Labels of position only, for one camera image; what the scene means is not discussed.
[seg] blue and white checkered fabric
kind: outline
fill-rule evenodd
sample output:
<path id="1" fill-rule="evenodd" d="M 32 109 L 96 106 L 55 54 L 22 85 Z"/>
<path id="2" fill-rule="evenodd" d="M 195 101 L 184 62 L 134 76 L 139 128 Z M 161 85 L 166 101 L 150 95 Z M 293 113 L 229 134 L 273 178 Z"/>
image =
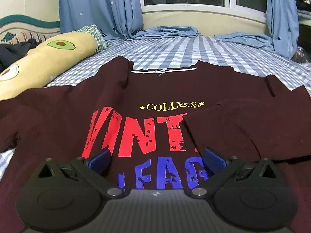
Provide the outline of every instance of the blue and white checkered fabric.
<path id="1" fill-rule="evenodd" d="M 223 42 L 212 37 L 175 37 L 148 40 L 112 40 L 110 47 L 83 60 L 47 87 L 76 85 L 94 76 L 98 69 L 117 56 L 135 62 L 135 70 L 189 67 L 198 60 L 256 76 L 276 75 L 289 89 L 305 85 L 311 93 L 311 67 L 297 64 L 260 49 Z M 0 154 L 0 179 L 14 150 Z"/>

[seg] screw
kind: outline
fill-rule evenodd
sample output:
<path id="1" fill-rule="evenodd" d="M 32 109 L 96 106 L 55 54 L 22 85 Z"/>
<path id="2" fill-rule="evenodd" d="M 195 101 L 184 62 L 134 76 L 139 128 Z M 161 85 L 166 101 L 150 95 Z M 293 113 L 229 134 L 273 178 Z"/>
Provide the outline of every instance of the screw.
<path id="1" fill-rule="evenodd" d="M 119 189 L 119 188 L 110 188 L 108 191 L 107 191 L 107 194 L 109 194 L 110 196 L 119 196 L 120 194 L 122 194 L 122 190 Z"/>
<path id="2" fill-rule="evenodd" d="M 195 196 L 203 196 L 203 195 L 205 195 L 207 193 L 207 191 L 204 188 L 197 187 L 197 188 L 192 189 L 192 193 Z"/>

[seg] bed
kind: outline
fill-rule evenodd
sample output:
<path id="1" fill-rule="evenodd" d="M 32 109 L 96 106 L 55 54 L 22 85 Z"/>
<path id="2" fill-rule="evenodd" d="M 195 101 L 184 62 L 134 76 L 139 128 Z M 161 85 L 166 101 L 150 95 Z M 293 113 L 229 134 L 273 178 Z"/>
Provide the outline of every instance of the bed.
<path id="1" fill-rule="evenodd" d="M 276 75 L 289 89 L 305 85 L 311 94 L 311 67 L 298 64 L 264 50 L 223 42 L 212 37 L 173 37 L 147 40 L 112 40 L 110 47 L 72 67 L 46 87 L 76 85 L 94 76 L 98 69 L 117 56 L 135 62 L 135 70 L 189 67 L 198 60 L 256 76 Z M 14 149 L 0 153 L 0 179 Z"/>

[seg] teal headboard trim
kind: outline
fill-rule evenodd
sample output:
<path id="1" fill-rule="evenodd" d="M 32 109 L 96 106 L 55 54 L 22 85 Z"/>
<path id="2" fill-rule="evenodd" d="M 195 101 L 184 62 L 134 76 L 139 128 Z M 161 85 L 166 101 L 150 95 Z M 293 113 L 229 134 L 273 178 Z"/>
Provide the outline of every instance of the teal headboard trim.
<path id="1" fill-rule="evenodd" d="M 46 22 L 25 15 L 10 15 L 0 19 L 0 27 L 12 22 L 22 22 L 42 28 L 59 28 L 59 21 Z"/>

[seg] dark fabric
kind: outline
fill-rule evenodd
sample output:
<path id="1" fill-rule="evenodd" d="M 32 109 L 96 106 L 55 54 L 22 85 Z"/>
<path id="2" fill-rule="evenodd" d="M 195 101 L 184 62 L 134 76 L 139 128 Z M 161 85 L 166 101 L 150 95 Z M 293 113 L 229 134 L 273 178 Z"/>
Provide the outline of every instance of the dark fabric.
<path id="1" fill-rule="evenodd" d="M 246 161 L 269 158 L 298 198 L 291 225 L 311 229 L 311 98 L 304 86 L 270 99 L 234 99 L 184 117 L 199 152 L 210 148 Z"/>
<path id="2" fill-rule="evenodd" d="M 15 61 L 25 57 L 30 49 L 36 48 L 40 43 L 42 40 L 37 42 L 31 38 L 27 42 L 20 42 L 15 45 L 0 44 L 0 73 Z"/>
<path id="3" fill-rule="evenodd" d="M 0 182 L 3 229 L 22 229 L 15 200 L 45 158 L 65 163 L 108 148 L 112 163 L 103 176 L 116 186 L 189 190 L 208 172 L 184 116 L 199 116 L 199 110 L 210 111 L 225 99 L 268 101 L 290 93 L 274 75 L 257 77 L 201 61 L 190 67 L 195 70 L 164 74 L 137 74 L 132 68 L 133 62 L 117 57 L 75 87 L 28 89 L 0 102 L 0 151 L 17 144 Z M 203 120 L 209 122 L 203 115 L 197 125 L 205 128 Z M 250 148 L 248 159 L 260 158 L 247 139 L 238 139 L 238 131 L 231 137 L 238 149 Z"/>

